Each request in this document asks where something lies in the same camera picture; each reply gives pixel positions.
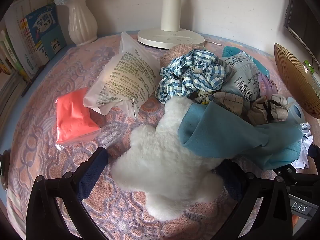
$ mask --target lamp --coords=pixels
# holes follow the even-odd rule
[[[203,45],[204,38],[195,32],[180,28],[181,0],[163,0],[161,27],[143,30],[138,33],[141,43],[170,49],[180,43]]]

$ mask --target lamp base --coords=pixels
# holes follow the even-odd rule
[[[166,32],[158,28],[143,30],[138,33],[138,41],[161,49],[170,49],[180,43],[204,45],[204,37],[185,29],[180,29],[178,32]]]

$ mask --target teal plush item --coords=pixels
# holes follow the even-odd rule
[[[225,46],[223,49],[222,57],[232,57],[234,55],[237,55],[241,52],[242,50],[236,47],[231,47],[231,46]],[[257,66],[258,70],[262,74],[264,74],[268,79],[270,79],[270,72],[267,70],[264,65],[262,65],[258,60],[256,60],[254,57],[251,57],[248,53],[246,55],[249,58],[252,58],[253,63]]]
[[[252,126],[214,102],[192,104],[179,130],[184,147],[202,157],[233,158],[242,155],[262,170],[297,160],[301,127],[290,122]]]

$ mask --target ceramic vase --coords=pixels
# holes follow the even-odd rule
[[[65,3],[69,8],[69,35],[77,46],[89,44],[98,38],[97,21],[85,1],[68,0]]]

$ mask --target white plush toy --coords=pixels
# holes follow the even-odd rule
[[[223,189],[212,169],[223,159],[204,158],[183,147],[180,123],[193,102],[173,97],[156,128],[141,125],[131,133],[131,148],[112,166],[117,185],[146,193],[146,209],[158,220],[173,220],[195,202],[209,203]]]

